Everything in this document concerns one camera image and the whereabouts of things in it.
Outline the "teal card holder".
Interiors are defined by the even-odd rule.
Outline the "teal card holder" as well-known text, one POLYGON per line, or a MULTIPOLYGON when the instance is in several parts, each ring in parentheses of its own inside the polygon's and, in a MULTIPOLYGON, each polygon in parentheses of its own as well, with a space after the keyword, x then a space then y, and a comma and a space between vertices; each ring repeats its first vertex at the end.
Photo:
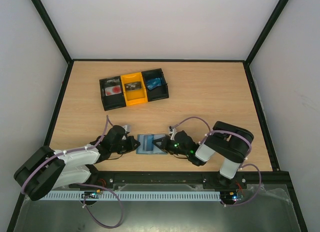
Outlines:
POLYGON ((136 149, 137 155, 166 155, 165 151, 162 151, 156 145, 153 144, 154 140, 161 139, 165 134, 138 134, 137 140, 140 142, 140 146, 136 149))

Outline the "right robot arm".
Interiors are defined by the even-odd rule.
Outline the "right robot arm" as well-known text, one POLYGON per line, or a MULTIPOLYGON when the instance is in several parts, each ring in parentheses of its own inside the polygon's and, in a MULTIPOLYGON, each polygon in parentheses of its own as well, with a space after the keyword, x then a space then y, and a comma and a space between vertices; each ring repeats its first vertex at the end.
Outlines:
POLYGON ((251 152, 254 140, 249 130, 222 121, 217 121, 198 143, 183 130, 175 132, 171 127, 170 132, 171 135, 154 139, 152 144, 167 154, 182 155, 198 167, 204 166, 215 154, 223 156, 217 182, 224 188, 235 183, 235 175, 251 152))

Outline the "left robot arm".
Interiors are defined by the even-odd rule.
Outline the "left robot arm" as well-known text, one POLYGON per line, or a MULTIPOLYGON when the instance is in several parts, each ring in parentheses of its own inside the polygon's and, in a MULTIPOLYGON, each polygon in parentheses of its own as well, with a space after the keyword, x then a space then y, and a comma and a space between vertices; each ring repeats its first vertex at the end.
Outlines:
POLYGON ((96 140, 78 148, 53 150, 40 147, 15 173, 13 178, 21 192, 32 201, 46 196, 51 190, 72 184, 95 184, 98 170, 95 164, 136 150, 140 142, 130 136, 127 128, 114 125, 96 140))

